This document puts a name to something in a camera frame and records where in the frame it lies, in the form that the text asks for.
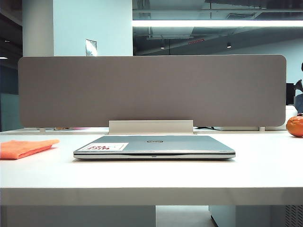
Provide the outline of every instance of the white column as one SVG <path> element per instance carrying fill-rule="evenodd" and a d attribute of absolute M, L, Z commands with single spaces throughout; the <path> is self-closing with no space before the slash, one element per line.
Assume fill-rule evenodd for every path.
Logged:
<path fill-rule="evenodd" d="M 24 56 L 132 56 L 131 0 L 23 0 Z"/>

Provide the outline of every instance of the ceiling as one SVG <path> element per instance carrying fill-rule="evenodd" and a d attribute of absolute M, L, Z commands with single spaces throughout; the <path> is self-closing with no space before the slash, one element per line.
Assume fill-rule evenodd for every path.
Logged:
<path fill-rule="evenodd" d="M 302 0 L 133 0 L 133 19 L 298 20 L 303 19 L 302 3 Z M 302 37 L 297 28 L 134 27 L 133 31 L 134 55 L 212 54 L 226 50 L 227 42 L 232 42 L 233 48 L 242 48 Z"/>
<path fill-rule="evenodd" d="M 0 0 L 1 66 L 17 68 L 22 57 L 22 0 Z"/>

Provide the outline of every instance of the desk leg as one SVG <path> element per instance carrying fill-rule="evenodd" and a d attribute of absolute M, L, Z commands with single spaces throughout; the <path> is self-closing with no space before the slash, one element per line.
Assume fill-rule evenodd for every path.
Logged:
<path fill-rule="evenodd" d="M 155 227 L 155 206 L 1 206 L 1 227 Z"/>

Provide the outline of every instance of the orange fruit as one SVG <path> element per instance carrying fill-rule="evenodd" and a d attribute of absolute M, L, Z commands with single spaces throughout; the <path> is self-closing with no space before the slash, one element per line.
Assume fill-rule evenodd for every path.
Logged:
<path fill-rule="evenodd" d="M 303 137 L 303 117 L 291 117 L 286 124 L 287 131 L 296 137 Z"/>

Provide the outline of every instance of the person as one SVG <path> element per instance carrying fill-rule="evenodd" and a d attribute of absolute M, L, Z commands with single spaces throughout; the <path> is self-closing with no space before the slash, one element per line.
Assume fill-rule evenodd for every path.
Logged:
<path fill-rule="evenodd" d="M 302 86 L 302 80 L 299 80 L 298 82 L 296 82 L 295 86 L 294 86 L 295 90 L 300 90 L 303 92 L 303 86 Z M 298 114 L 302 114 L 303 113 L 303 93 L 299 94 L 295 97 L 295 104 L 294 104 L 295 108 L 298 111 Z"/>

